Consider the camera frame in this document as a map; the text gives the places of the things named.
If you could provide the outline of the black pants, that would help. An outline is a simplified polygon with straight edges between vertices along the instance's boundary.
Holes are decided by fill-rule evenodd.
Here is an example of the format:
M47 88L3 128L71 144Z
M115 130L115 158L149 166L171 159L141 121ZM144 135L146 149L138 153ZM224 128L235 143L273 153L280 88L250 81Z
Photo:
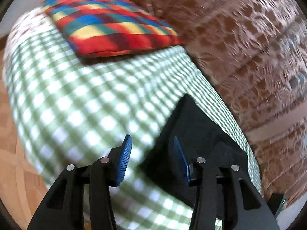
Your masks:
M244 172L248 171L247 153L185 94L140 168L149 180L187 206L193 207L196 188L188 187L173 152L176 136L188 161L203 157L220 167L238 165Z

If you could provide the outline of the brown floral curtain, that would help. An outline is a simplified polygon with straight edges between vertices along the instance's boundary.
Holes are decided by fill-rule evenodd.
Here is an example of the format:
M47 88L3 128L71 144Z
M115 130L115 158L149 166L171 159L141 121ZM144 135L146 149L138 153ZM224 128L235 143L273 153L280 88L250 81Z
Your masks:
M252 147L265 198L306 193L306 16L296 0L131 0L166 21Z

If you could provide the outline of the green white checkered bedsheet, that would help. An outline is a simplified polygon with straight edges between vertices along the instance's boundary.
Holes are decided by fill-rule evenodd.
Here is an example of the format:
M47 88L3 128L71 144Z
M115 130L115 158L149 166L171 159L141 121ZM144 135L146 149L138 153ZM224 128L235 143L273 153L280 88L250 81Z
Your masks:
M247 153L249 176L261 188L243 132L182 46L86 63L37 7L12 27L3 80L26 157L48 186L68 164L92 164L132 136L124 181L111 190L121 229L188 227L191 208L137 168L184 94Z

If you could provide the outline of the colourful plaid pillow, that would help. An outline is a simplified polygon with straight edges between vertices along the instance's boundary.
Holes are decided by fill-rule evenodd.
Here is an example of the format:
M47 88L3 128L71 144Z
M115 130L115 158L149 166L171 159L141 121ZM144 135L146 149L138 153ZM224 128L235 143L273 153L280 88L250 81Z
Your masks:
M130 0L44 0L42 9L79 56L120 56L184 44L170 25Z

